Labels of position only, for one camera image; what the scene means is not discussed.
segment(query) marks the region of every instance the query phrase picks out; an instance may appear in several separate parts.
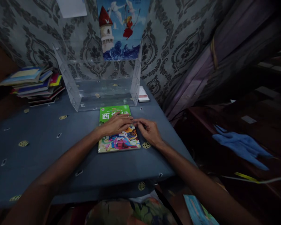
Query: gray patterned wall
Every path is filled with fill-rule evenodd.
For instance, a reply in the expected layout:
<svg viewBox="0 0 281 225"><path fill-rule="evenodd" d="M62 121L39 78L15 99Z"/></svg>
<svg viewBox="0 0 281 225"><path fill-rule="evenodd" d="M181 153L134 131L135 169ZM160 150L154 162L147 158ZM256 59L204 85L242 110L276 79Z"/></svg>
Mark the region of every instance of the gray patterned wall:
<svg viewBox="0 0 281 225"><path fill-rule="evenodd" d="M69 60L101 61L88 67L92 76L129 75L134 61L102 62L96 1L85 3L86 17L63 19L56 0L0 0L0 46L21 67L44 62L57 67L52 48L57 42ZM142 78L159 104L211 40L232 3L151 0L143 33ZM106 74L107 68L113 73Z"/></svg>

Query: red lighthouse roof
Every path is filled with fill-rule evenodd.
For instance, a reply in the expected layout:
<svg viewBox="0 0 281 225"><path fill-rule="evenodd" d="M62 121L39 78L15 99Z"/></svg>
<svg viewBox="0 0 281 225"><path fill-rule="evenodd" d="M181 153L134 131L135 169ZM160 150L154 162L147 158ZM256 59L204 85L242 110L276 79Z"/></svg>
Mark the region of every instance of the red lighthouse roof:
<svg viewBox="0 0 281 225"><path fill-rule="evenodd" d="M103 26L106 24L112 25L112 21L109 18L108 13L106 12L105 8L102 6L101 11L100 11L100 16L99 16L99 26Z"/></svg>

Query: blue cloth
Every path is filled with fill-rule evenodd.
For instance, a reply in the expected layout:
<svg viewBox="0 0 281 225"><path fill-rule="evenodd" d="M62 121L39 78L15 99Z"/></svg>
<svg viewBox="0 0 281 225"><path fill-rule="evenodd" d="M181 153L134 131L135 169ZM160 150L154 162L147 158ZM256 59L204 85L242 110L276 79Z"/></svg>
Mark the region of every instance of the blue cloth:
<svg viewBox="0 0 281 225"><path fill-rule="evenodd" d="M262 170L269 170L263 163L259 162L256 157L258 155L265 157L273 157L270 153L265 151L256 141L246 134L238 134L235 132L227 132L225 129L214 126L219 134L214 134L212 137L221 145L230 148L239 157L249 161L256 167Z"/></svg>

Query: hand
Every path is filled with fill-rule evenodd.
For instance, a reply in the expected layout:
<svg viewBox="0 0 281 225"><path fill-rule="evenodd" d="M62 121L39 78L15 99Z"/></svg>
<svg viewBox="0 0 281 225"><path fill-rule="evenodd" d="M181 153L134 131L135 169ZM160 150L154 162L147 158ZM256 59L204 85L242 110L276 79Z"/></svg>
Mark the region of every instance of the hand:
<svg viewBox="0 0 281 225"><path fill-rule="evenodd" d="M159 134L156 122L140 118L133 120L133 125L140 129L144 138L154 147L158 147L164 143Z"/></svg>
<svg viewBox="0 0 281 225"><path fill-rule="evenodd" d="M119 134L128 129L128 127L133 123L133 117L130 117L129 114L119 114L120 112L116 112L110 120L97 127L101 138L104 136Z"/></svg>

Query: ocean waves illustration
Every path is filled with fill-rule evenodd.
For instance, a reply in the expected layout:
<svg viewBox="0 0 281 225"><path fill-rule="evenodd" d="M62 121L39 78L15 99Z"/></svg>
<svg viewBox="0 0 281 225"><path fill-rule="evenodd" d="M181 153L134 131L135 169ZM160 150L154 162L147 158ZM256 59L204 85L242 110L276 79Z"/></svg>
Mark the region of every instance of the ocean waves illustration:
<svg viewBox="0 0 281 225"><path fill-rule="evenodd" d="M104 60L132 60L137 58L140 45L132 47L132 49L129 49L127 45L123 49L121 47L122 42L117 41L114 47L103 53Z"/></svg>

